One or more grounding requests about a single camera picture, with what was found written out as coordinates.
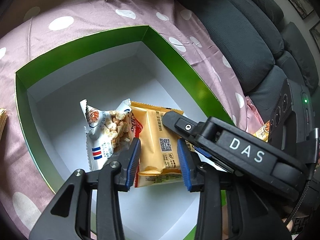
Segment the yellow orange snack packet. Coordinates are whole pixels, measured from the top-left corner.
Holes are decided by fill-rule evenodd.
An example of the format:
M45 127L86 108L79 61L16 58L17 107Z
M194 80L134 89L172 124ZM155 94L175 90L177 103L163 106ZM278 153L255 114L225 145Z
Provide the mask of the yellow orange snack packet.
M141 154L140 176L154 177L165 174L180 174L177 141L180 136L164 127L162 119L171 108L131 102L132 113L141 124L139 134Z

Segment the white peanut snack packet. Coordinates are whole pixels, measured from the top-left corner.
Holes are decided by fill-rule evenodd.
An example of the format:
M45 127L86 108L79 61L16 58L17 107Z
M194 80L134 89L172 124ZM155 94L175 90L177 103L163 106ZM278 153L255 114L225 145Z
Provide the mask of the white peanut snack packet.
M112 154L129 147L135 137L131 125L131 100L126 99L115 110L101 111L80 101L87 121L86 148L89 168L99 170Z

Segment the red white snack packet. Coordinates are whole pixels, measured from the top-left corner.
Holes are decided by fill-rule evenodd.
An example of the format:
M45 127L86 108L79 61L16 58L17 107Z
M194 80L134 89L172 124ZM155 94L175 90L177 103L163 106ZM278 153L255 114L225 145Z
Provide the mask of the red white snack packet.
M135 187L170 184L180 181L181 168L177 156L179 136L163 125L146 125L139 138L142 143Z

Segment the cracker pack green label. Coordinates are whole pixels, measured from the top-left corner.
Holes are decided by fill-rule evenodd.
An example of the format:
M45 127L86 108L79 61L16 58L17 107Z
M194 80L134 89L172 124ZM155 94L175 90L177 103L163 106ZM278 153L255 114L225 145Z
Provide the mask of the cracker pack green label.
M4 108L1 108L0 109L0 139L2 137L7 118L8 118L7 110Z

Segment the dark grey sofa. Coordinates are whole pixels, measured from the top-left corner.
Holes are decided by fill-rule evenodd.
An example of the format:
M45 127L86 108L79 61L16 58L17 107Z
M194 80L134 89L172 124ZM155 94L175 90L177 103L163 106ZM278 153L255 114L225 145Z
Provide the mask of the dark grey sofa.
M275 107L285 79L309 89L315 117L319 117L315 60L297 26L283 23L283 11L274 0L179 2L205 26L264 120Z

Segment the pink polka dot deer cloth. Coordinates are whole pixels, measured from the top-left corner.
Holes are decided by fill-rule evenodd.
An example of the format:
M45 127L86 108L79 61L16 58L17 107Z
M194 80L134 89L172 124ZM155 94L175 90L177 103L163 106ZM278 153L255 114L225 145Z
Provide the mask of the pink polka dot deer cloth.
M231 61L208 34L194 9L176 0L15 0L1 19L1 202L28 237L53 197L33 163L20 128L15 74L29 61L74 39L99 31L150 25L184 46L182 56L217 96L235 125L256 132L263 120L245 96Z

